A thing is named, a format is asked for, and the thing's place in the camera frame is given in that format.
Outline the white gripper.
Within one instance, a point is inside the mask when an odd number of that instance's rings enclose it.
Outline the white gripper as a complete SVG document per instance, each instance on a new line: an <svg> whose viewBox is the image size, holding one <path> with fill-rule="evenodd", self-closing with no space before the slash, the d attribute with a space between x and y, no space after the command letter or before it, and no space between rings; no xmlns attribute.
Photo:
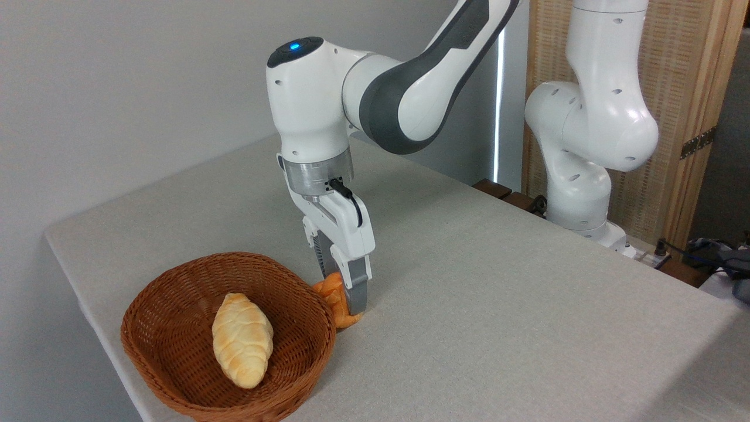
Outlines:
<svg viewBox="0 0 750 422"><path fill-rule="evenodd" d="M367 307L367 283L372 279L370 252L375 248L364 203L346 189L353 179L350 154L313 163L295 163L278 154L290 197L303 213L308 244L316 254L322 277L340 272L345 283L349 315Z"/></svg>

